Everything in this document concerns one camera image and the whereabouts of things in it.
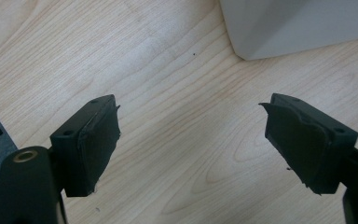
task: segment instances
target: screw hole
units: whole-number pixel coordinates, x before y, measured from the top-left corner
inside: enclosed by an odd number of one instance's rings
[[[74,133],[74,131],[65,131],[63,135],[71,135],[72,133]]]
[[[37,151],[35,150],[28,150],[28,151],[23,151],[19,154],[17,154],[13,161],[14,162],[25,162],[25,161],[30,161],[31,159],[35,158],[37,156]]]
[[[340,129],[340,128],[335,128],[334,131],[336,131],[338,133],[345,133],[345,131],[343,129]]]

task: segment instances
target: wooden table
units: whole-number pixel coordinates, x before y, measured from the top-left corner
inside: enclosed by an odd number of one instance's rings
[[[344,223],[264,137],[273,92],[358,131],[358,40],[237,57],[218,1],[0,0],[0,120],[18,147],[113,93],[122,135],[70,223]]]

